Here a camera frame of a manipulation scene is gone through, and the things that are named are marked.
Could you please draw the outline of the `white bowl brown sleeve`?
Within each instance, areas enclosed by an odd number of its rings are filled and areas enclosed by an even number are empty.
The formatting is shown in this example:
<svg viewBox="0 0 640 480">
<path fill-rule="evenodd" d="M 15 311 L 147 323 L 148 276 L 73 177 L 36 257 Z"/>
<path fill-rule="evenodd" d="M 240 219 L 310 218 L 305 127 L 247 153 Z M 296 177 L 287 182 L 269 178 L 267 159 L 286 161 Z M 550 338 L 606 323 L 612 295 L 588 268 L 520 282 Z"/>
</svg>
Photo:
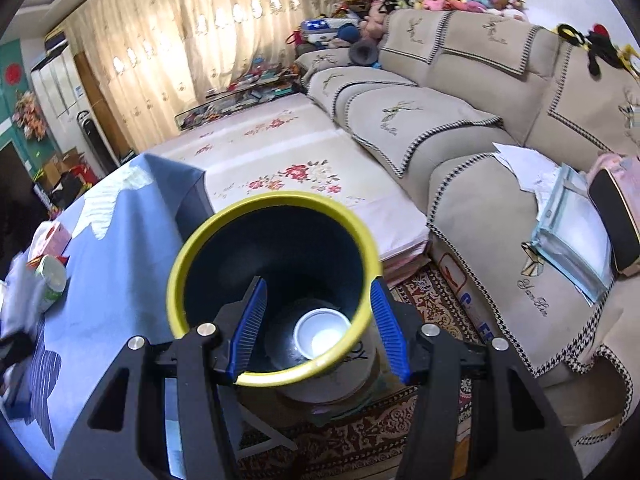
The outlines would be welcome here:
<svg viewBox="0 0 640 480">
<path fill-rule="evenodd" d="M 349 331 L 349 319 L 340 311 L 319 308 L 305 313 L 295 324 L 293 342 L 307 360 L 331 350 Z"/>
</svg>

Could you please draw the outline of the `pink strawberry milk carton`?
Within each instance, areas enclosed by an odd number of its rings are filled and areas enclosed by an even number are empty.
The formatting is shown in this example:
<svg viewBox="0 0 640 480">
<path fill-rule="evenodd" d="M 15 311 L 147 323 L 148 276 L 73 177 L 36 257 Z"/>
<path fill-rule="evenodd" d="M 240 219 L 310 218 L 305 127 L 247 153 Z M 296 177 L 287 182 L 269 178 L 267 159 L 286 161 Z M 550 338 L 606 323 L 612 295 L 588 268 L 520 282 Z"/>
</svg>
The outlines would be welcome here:
<svg viewBox="0 0 640 480">
<path fill-rule="evenodd" d="M 34 260 L 43 256 L 62 256 L 71 239 L 70 232 L 66 230 L 66 227 L 61 222 L 42 222 L 36 229 L 32 239 L 29 259 Z"/>
</svg>

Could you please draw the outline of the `beige sofa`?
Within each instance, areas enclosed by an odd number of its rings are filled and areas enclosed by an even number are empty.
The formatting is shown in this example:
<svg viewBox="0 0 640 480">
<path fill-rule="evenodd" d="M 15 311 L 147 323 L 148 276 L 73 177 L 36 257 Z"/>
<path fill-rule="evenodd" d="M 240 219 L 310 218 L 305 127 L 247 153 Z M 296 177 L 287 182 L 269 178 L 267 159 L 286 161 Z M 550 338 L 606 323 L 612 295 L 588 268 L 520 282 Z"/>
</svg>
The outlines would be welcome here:
<svg viewBox="0 0 640 480">
<path fill-rule="evenodd" d="M 378 68 L 344 49 L 297 61 L 309 96 L 423 211 L 431 255 L 484 339 L 502 337 L 537 376 L 570 440 L 614 440 L 639 403 L 639 281 L 591 301 L 533 251 L 535 195 L 499 157 L 530 148 L 588 171 L 635 155 L 638 81 L 588 68 L 540 26 L 491 14 L 399 10 Z"/>
</svg>

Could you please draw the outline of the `low shelf of books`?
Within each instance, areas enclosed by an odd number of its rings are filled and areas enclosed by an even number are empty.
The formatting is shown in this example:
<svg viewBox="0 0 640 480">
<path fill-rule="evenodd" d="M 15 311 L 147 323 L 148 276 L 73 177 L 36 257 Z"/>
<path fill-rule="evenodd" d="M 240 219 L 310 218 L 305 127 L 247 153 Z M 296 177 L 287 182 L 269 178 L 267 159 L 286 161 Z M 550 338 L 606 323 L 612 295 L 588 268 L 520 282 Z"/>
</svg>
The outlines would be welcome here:
<svg viewBox="0 0 640 480">
<path fill-rule="evenodd" d="M 179 131 L 188 131 L 241 110 L 290 96 L 299 92 L 298 80 L 299 72 L 293 66 L 247 74 L 227 90 L 209 92 L 203 104 L 177 114 L 176 126 Z"/>
</svg>

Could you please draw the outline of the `pile of plush toys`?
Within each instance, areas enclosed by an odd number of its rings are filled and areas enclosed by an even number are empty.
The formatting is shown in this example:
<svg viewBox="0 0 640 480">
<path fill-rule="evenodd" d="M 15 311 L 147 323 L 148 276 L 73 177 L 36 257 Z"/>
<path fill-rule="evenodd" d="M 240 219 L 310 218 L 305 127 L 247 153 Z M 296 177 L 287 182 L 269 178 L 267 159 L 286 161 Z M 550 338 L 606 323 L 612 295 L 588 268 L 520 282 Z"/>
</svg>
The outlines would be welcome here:
<svg viewBox="0 0 640 480">
<path fill-rule="evenodd" d="M 337 3 L 328 16 L 303 21 L 288 37 L 295 53 L 348 48 L 359 40 L 380 41 L 387 18 L 397 10 L 490 13 L 525 22 L 524 0 L 360 0 Z"/>
</svg>

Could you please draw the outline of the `white standing air conditioner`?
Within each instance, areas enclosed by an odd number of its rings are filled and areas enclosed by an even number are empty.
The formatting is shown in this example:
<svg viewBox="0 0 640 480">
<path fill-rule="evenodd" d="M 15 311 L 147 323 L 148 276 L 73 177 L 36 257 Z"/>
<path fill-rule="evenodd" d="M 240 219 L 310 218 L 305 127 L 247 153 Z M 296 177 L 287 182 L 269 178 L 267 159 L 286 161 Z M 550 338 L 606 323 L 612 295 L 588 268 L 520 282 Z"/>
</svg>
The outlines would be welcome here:
<svg viewBox="0 0 640 480">
<path fill-rule="evenodd" d="M 106 176 L 93 156 L 77 123 L 77 114 L 88 110 L 99 125 L 93 113 L 88 93 L 82 84 L 72 50 L 66 42 L 50 51 L 30 72 L 32 84 L 44 118 L 53 139 L 61 152 L 76 148 L 84 156 L 86 163 L 99 179 Z"/>
</svg>

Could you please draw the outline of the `black mouse plush toy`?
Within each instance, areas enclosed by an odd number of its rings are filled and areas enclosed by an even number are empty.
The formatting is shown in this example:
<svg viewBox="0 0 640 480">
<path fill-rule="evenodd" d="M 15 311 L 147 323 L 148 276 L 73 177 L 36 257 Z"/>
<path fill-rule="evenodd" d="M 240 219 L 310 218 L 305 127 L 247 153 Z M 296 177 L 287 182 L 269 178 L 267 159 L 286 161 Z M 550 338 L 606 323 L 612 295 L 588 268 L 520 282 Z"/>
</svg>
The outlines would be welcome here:
<svg viewBox="0 0 640 480">
<path fill-rule="evenodd" d="M 613 44 L 603 25 L 594 24 L 587 35 L 569 24 L 559 24 L 554 32 L 572 46 L 587 51 L 588 70 L 593 79 L 601 77 L 599 61 L 603 61 L 616 70 L 626 70 L 635 80 L 639 80 L 639 52 L 631 44 L 623 47 Z"/>
</svg>

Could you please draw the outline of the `black tower fan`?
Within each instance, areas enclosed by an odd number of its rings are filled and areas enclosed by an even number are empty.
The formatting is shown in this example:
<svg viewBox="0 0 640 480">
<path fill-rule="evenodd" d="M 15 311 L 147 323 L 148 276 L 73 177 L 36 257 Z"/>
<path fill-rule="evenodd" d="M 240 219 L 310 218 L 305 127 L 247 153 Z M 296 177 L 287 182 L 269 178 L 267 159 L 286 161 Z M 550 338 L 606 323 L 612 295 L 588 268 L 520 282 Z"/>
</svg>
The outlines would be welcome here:
<svg viewBox="0 0 640 480">
<path fill-rule="evenodd" d="M 77 114 L 77 123 L 100 168 L 104 174 L 111 174 L 118 168 L 118 160 L 91 113 L 81 110 Z"/>
</svg>

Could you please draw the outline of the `white paint bucket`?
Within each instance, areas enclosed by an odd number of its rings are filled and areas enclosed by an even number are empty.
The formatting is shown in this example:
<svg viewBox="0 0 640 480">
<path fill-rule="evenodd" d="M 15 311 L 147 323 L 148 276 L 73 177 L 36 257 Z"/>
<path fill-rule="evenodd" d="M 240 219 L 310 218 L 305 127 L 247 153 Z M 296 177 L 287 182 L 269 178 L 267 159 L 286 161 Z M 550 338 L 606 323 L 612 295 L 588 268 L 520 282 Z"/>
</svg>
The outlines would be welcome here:
<svg viewBox="0 0 640 480">
<path fill-rule="evenodd" d="M 367 330 L 358 344 L 328 372 L 277 388 L 287 398 L 306 404 L 337 404 L 356 396 L 380 374 L 380 357 L 372 332 Z"/>
</svg>

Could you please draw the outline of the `clear blue document folder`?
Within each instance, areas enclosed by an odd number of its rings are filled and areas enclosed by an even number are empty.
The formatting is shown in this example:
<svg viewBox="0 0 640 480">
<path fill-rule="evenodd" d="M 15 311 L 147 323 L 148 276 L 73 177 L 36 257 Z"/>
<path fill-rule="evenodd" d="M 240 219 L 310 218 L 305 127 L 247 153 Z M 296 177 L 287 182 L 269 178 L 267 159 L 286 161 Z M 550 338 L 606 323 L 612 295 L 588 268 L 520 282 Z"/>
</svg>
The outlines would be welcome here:
<svg viewBox="0 0 640 480">
<path fill-rule="evenodd" d="M 595 304 L 614 282 L 613 251 L 600 214 L 588 197 L 586 178 L 562 165 L 540 177 L 535 195 L 534 252 Z"/>
</svg>

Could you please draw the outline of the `white papers on sofa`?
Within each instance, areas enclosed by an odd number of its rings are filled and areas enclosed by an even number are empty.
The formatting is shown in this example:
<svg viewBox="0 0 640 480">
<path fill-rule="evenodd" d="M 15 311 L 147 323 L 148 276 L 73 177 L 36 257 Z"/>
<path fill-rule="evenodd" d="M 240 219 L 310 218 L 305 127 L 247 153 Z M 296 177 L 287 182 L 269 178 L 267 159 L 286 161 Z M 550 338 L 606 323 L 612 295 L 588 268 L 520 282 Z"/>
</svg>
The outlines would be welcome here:
<svg viewBox="0 0 640 480">
<path fill-rule="evenodd" d="M 495 143 L 495 158 L 509 169 L 524 192 L 549 195 L 558 178 L 560 166 L 531 148 Z"/>
</svg>

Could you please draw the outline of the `blue tablecloth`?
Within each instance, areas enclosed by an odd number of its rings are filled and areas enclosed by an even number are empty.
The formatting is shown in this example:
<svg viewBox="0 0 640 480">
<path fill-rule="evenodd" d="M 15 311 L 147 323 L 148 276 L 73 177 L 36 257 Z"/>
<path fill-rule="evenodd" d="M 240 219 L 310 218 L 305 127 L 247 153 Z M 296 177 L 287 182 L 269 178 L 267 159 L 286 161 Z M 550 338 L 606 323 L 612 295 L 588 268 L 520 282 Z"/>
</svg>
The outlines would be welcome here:
<svg viewBox="0 0 640 480">
<path fill-rule="evenodd" d="M 72 236 L 65 290 L 34 327 L 35 352 L 17 372 L 16 408 L 1 405 L 27 467 L 52 476 L 75 420 L 130 337 L 171 340 L 168 276 L 212 212 L 203 170 L 143 154 L 60 215 Z"/>
</svg>

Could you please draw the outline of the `cream patterned curtains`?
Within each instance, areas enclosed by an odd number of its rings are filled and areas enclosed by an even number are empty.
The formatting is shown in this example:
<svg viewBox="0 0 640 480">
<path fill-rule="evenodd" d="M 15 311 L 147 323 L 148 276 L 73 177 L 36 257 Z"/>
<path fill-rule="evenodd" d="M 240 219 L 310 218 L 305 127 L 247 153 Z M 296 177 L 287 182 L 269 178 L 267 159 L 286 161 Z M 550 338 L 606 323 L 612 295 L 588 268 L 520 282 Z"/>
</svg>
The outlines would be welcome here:
<svg viewBox="0 0 640 480">
<path fill-rule="evenodd" d="M 247 73 L 290 65 L 286 40 L 335 0 L 87 0 L 64 21 L 125 138 L 143 152 L 178 136 L 175 117 Z"/>
</svg>

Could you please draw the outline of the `yellow rimmed black trash bin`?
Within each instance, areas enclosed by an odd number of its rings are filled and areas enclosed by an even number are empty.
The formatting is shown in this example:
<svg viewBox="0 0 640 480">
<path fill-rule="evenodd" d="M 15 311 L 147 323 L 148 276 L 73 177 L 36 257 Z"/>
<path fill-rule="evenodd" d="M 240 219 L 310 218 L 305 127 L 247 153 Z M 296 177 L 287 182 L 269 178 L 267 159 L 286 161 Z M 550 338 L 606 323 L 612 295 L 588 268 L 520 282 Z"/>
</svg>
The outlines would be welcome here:
<svg viewBox="0 0 640 480">
<path fill-rule="evenodd" d="M 239 301 L 256 276 L 267 285 L 266 313 L 248 369 L 248 388 L 294 385 L 340 366 L 372 320 L 370 285 L 382 274 L 370 230 L 346 206 L 317 194 L 273 192 L 241 200 L 204 221 L 169 274 L 166 312 L 181 338 Z M 313 359 L 288 359 L 306 312 L 333 308 L 346 334 Z"/>
</svg>

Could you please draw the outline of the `pink black backpack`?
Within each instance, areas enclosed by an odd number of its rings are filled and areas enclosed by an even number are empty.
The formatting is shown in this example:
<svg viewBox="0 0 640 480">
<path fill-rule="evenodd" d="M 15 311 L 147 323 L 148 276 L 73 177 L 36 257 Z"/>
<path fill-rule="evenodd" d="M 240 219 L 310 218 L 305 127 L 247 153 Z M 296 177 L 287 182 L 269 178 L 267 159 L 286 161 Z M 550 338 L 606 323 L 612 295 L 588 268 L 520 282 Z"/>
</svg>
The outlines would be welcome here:
<svg viewBox="0 0 640 480">
<path fill-rule="evenodd" d="M 588 196 L 611 241 L 618 274 L 639 273 L 639 157 L 600 155 L 587 174 Z"/>
</svg>

